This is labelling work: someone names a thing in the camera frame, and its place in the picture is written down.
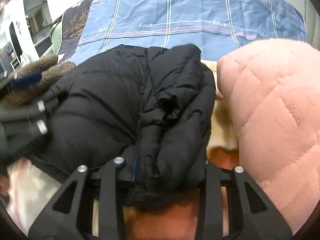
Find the white shelf rack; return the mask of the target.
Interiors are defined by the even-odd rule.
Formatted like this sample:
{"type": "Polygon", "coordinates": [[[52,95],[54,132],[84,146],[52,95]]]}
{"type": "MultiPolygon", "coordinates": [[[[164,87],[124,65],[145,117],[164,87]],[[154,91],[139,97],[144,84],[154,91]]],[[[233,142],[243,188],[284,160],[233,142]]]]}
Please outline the white shelf rack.
{"type": "Polygon", "coordinates": [[[18,70],[19,68],[21,68],[21,63],[20,60],[15,57],[14,59],[12,59],[12,61],[10,62],[12,71],[15,72],[16,70],[18,70]]]}

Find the grey curtain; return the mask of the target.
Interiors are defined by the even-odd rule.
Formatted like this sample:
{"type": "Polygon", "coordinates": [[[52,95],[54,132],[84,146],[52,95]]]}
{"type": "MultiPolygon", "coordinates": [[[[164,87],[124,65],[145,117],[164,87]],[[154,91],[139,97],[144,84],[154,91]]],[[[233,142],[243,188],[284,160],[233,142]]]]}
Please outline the grey curtain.
{"type": "Polygon", "coordinates": [[[294,7],[303,16],[308,43],[319,49],[319,14],[310,0],[296,0],[294,7]]]}

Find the arched wall niche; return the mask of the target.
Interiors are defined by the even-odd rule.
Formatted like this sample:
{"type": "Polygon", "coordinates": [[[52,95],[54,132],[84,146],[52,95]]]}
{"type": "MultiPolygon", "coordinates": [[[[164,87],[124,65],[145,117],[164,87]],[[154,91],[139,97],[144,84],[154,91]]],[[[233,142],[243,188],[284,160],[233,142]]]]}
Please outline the arched wall niche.
{"type": "Polygon", "coordinates": [[[27,27],[39,57],[52,45],[50,30],[52,18],[47,0],[23,0],[27,27]]]}

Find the blue plaid sheet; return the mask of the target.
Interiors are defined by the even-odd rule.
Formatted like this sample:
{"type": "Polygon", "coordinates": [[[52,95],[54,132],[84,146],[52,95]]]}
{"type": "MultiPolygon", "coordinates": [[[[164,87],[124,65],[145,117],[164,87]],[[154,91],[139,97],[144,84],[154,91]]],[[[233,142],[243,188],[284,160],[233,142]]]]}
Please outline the blue plaid sheet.
{"type": "Polygon", "coordinates": [[[120,44],[164,47],[192,43],[216,61],[249,42],[306,41],[302,15],[284,0],[93,0],[74,63],[120,44]]]}

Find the cream pink plush blanket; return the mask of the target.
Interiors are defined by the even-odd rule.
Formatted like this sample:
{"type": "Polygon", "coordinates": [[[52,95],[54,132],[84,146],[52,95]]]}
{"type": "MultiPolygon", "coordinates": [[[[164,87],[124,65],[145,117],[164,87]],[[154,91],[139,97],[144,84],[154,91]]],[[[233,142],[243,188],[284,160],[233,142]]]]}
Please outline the cream pink plush blanket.
{"type": "MultiPolygon", "coordinates": [[[[234,128],[222,93],[216,91],[211,116],[207,158],[215,166],[231,170],[239,163],[234,128]]],[[[22,158],[9,167],[7,212],[26,235],[61,184],[22,158]]],[[[166,202],[124,205],[124,225],[128,239],[194,239],[200,207],[200,189],[171,196],[166,202]]]]}

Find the green pillow left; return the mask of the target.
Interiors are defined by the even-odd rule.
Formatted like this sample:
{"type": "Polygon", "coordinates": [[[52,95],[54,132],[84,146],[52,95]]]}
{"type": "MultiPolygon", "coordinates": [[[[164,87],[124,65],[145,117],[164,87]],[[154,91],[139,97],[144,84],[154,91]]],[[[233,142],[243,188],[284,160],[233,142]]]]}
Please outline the green pillow left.
{"type": "Polygon", "coordinates": [[[57,54],[62,43],[62,19],[58,18],[50,29],[53,54],[57,54]]]}

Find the black puffer jacket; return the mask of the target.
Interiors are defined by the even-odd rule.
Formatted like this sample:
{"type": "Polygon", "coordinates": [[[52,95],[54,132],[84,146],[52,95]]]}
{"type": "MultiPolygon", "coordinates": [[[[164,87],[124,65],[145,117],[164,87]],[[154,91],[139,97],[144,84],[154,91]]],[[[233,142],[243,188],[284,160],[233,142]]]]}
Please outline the black puffer jacket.
{"type": "Polygon", "coordinates": [[[80,165],[101,167],[138,153],[136,178],[126,201],[166,202],[204,180],[210,117],[215,101],[212,71],[194,44],[120,45],[67,72],[46,98],[59,96],[45,148],[33,165],[64,182],[80,165]]]}

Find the brown fleece garment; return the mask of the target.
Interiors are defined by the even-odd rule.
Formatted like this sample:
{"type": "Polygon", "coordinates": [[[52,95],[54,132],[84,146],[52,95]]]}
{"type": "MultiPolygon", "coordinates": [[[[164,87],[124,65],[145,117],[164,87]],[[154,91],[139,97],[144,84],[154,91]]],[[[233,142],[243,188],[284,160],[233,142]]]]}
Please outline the brown fleece garment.
{"type": "Polygon", "coordinates": [[[1,73],[1,110],[28,104],[76,67],[70,61],[58,64],[58,59],[50,54],[14,72],[1,73]]]}

